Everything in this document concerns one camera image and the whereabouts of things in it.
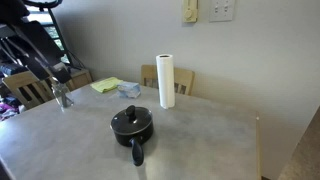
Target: black pot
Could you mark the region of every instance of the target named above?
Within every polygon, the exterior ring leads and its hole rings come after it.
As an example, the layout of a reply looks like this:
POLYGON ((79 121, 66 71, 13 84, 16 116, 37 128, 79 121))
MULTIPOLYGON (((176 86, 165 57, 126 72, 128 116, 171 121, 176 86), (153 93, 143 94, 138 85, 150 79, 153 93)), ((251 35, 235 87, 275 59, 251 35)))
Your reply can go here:
POLYGON ((153 133, 151 111, 131 105, 113 117, 111 128, 119 144, 132 147, 133 164, 143 164, 144 154, 141 145, 153 133))

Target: table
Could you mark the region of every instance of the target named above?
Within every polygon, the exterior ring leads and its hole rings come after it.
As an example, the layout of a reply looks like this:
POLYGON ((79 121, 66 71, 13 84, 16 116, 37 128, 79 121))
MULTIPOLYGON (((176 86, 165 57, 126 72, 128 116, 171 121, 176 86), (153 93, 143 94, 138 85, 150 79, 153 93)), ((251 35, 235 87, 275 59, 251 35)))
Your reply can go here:
POLYGON ((165 110, 157 89, 141 93, 125 99, 87 85, 72 92, 75 105, 64 111, 53 100, 8 119, 0 123, 2 162, 17 180, 258 178, 255 112, 180 94, 165 110), (110 129, 132 104, 153 113, 140 167, 110 129))

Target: pot lid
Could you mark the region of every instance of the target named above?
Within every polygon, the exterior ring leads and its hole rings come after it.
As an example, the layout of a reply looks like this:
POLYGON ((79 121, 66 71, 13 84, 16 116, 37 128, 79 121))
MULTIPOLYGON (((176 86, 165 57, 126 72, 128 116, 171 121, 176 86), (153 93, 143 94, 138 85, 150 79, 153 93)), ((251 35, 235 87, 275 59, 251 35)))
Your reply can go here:
POLYGON ((151 122, 151 111, 131 105, 113 117, 111 128, 117 134, 130 135, 146 129, 151 122))

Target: chair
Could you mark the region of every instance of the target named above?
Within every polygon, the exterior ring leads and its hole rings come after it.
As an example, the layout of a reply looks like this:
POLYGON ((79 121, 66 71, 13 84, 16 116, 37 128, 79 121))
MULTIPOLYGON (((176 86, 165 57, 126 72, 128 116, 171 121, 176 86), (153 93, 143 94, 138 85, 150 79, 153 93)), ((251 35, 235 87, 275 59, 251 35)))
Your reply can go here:
POLYGON ((50 87, 55 81, 51 76, 39 81, 30 71, 26 71, 6 77, 2 81, 27 109, 54 98, 50 87))
MULTIPOLYGON (((174 68, 174 90, 176 93, 191 95, 195 73, 190 70, 174 68)), ((156 65, 141 66, 141 85, 158 88, 156 65)))

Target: clear plastic container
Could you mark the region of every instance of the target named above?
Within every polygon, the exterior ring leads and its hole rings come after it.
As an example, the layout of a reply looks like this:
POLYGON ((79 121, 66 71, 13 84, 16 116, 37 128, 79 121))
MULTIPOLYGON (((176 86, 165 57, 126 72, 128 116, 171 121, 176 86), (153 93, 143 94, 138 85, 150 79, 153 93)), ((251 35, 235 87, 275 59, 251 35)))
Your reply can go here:
POLYGON ((66 84, 53 84, 52 92, 61 108, 67 108, 74 104, 74 100, 66 84))

